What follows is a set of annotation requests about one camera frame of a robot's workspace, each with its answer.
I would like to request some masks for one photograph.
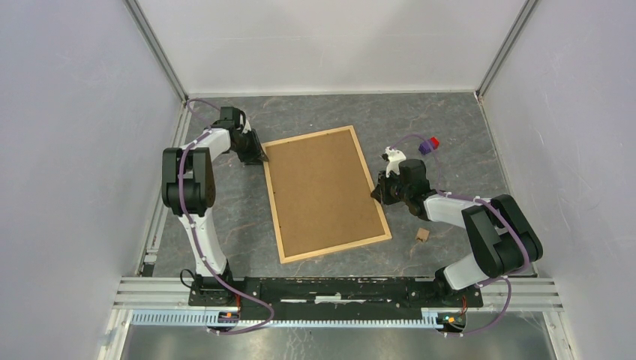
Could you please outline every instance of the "white wall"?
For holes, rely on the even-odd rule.
[[[0,11],[0,359],[94,359],[179,101],[123,1]]]
[[[190,93],[474,90],[524,0],[140,0]]]
[[[485,95],[582,359],[633,359],[636,3],[542,1]]]

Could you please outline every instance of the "black mounting plate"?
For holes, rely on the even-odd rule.
[[[271,304],[274,320],[419,320],[422,308],[461,308],[463,297],[468,307],[484,306],[475,287],[441,296],[433,279],[422,277],[246,277],[233,286]],[[193,290],[190,306],[219,306],[222,299],[236,306],[236,297],[219,293],[224,289],[207,296]],[[268,316],[263,306],[241,299],[241,319]]]

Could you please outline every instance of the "gray marble floor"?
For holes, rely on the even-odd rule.
[[[492,197],[507,191],[494,145],[472,94],[363,94],[293,97],[231,97],[209,99],[243,109],[268,142],[314,131],[353,125],[372,178],[386,167],[380,158],[386,146],[411,133],[435,136],[442,178],[439,188],[458,194]],[[215,110],[195,106],[209,121],[192,118],[187,139],[218,119]],[[398,146],[408,158],[420,158],[419,142]],[[432,156],[424,161],[434,184]],[[214,223],[220,246],[235,276],[432,275],[470,252],[463,229],[428,223],[409,214],[403,204],[384,205],[393,239],[281,265],[262,166],[243,166],[235,154],[214,163],[217,199]],[[427,242],[416,241],[419,227],[430,230]],[[178,276],[194,268],[188,237],[176,217],[168,214],[155,277]]]

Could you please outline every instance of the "cork board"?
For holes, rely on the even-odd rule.
[[[263,144],[281,263],[391,238],[353,126]]]

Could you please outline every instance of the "robotic arm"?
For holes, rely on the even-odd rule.
[[[220,118],[205,131],[209,135],[198,142],[187,153],[184,178],[184,201],[187,212],[193,218],[198,234],[198,245],[205,256],[197,251],[197,243],[191,231],[186,231],[190,246],[196,258],[196,273],[204,278],[212,274],[204,262],[217,274],[229,276],[227,259],[218,243],[212,206],[215,203],[216,187],[212,161],[230,150],[245,164],[262,164],[267,156],[259,141],[257,132],[251,129],[245,113],[235,107],[221,107]],[[181,148],[167,148],[163,151],[163,174],[161,197],[163,203],[172,209],[186,230],[191,228],[179,202],[179,163],[186,145]]]
[[[468,232],[472,253],[435,274],[442,293],[462,290],[521,268],[524,256],[510,230],[519,235],[530,262],[541,259],[541,242],[512,196],[482,199],[504,217],[511,227],[505,229],[483,205],[431,189],[424,161],[407,159],[402,151],[392,148],[387,148],[382,157],[388,166],[378,175],[371,193],[375,200],[386,205],[403,202],[412,215],[424,221],[440,221]]]

